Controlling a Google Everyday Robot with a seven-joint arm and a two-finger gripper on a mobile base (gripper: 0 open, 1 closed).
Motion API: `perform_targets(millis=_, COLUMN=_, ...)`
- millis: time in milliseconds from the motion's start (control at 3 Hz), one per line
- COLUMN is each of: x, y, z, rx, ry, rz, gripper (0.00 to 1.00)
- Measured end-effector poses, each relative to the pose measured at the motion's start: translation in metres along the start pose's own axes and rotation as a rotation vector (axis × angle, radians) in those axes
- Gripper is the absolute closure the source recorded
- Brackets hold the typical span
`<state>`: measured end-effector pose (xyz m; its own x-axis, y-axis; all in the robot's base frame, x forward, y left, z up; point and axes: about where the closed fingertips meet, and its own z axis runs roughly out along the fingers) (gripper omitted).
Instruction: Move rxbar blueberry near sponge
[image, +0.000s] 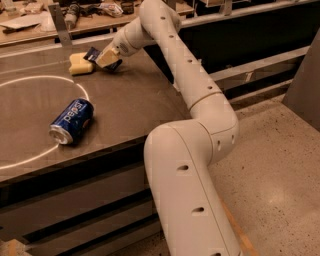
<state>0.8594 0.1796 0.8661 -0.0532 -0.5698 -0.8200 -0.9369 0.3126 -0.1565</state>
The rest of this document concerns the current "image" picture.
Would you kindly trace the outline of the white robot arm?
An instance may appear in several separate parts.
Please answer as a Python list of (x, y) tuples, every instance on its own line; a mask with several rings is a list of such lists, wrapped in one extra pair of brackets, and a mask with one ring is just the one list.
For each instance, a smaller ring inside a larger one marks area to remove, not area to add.
[(107, 67), (157, 44), (190, 112), (162, 124), (144, 146), (148, 183), (171, 256), (242, 256), (208, 168), (228, 155), (239, 132), (228, 100), (178, 35), (179, 15), (144, 0), (139, 17), (119, 30), (96, 63)]

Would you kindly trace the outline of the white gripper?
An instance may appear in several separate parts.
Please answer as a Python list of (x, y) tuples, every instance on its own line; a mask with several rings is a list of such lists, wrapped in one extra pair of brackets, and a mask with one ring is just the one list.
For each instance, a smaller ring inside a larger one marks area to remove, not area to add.
[(105, 68), (116, 63), (121, 56), (132, 56), (139, 51), (135, 37), (126, 33), (117, 33), (112, 40), (111, 47), (106, 47), (97, 57), (96, 64)]

